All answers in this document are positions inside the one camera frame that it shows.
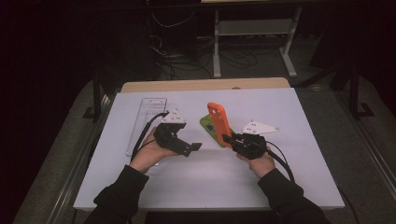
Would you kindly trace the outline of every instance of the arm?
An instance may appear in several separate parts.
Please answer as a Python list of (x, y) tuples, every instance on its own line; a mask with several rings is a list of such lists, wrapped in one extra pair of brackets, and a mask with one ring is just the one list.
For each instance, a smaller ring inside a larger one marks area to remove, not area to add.
[(149, 180), (145, 173), (163, 158), (177, 155), (158, 146), (154, 132), (155, 128), (131, 163), (124, 166), (116, 182), (104, 188), (93, 200), (97, 204), (96, 208), (85, 223), (125, 224), (128, 218), (137, 213), (140, 192)]
[(280, 223), (330, 223), (321, 209), (304, 197), (303, 189), (291, 183), (276, 169), (274, 159), (268, 153), (255, 160), (239, 154), (236, 156), (246, 161), (250, 170), (260, 179), (259, 187), (267, 196), (271, 208), (278, 212)]

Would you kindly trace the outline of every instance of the hand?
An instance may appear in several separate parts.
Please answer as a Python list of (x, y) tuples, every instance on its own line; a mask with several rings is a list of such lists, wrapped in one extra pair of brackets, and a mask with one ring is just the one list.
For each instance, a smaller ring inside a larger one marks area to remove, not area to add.
[(270, 171), (275, 169), (274, 159), (268, 155), (268, 152), (265, 152), (260, 158), (250, 160), (241, 154), (237, 153), (236, 157), (242, 161), (247, 162), (249, 168), (253, 173), (258, 177), (262, 178)]
[(160, 147), (154, 138), (156, 128), (151, 130), (151, 133), (143, 141), (143, 147), (137, 151), (136, 156), (129, 164), (142, 174), (145, 174), (149, 168), (161, 161), (163, 158), (176, 156), (176, 152), (167, 148)]

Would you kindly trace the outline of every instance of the orange phone case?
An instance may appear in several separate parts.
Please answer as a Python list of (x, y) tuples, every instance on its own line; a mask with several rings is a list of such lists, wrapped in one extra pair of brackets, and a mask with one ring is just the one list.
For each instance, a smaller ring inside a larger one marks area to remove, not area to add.
[(230, 126), (228, 125), (227, 115), (222, 105), (210, 102), (207, 104), (207, 110), (209, 111), (210, 118), (212, 118), (213, 128), (216, 132), (218, 140), (226, 147), (232, 148), (232, 146), (223, 141), (222, 135), (226, 134), (231, 136)]

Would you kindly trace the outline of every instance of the black sleeve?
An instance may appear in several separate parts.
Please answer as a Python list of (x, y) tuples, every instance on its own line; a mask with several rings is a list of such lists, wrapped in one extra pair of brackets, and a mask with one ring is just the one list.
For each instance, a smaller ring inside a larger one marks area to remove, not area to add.
[(125, 165), (114, 184), (104, 188), (93, 200), (96, 208), (85, 223), (125, 224), (138, 210), (140, 192), (149, 177)]
[(278, 212), (282, 224), (329, 224), (322, 210), (304, 197), (304, 191), (290, 182), (277, 169), (259, 181), (272, 209)]

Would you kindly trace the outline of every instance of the white tabletop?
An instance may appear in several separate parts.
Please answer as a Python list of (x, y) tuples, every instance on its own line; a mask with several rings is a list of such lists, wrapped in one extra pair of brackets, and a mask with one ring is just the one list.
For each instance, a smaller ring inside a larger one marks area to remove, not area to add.
[[(167, 109), (177, 108), (187, 125), (177, 134), (202, 147), (188, 158), (178, 156), (151, 168), (139, 207), (148, 210), (262, 210), (270, 209), (257, 186), (258, 178), (229, 148), (219, 147), (200, 125), (206, 105), (224, 106), (230, 127), (239, 133), (252, 119), (280, 129), (264, 137), (283, 151), (296, 183), (323, 209), (344, 207), (332, 175), (318, 148), (295, 90), (256, 89), (222, 91), (156, 91), (119, 93), (93, 154), (74, 207), (90, 210), (93, 199), (119, 176), (130, 157), (125, 151), (143, 98), (167, 98)], [(287, 176), (286, 171), (276, 167)]]

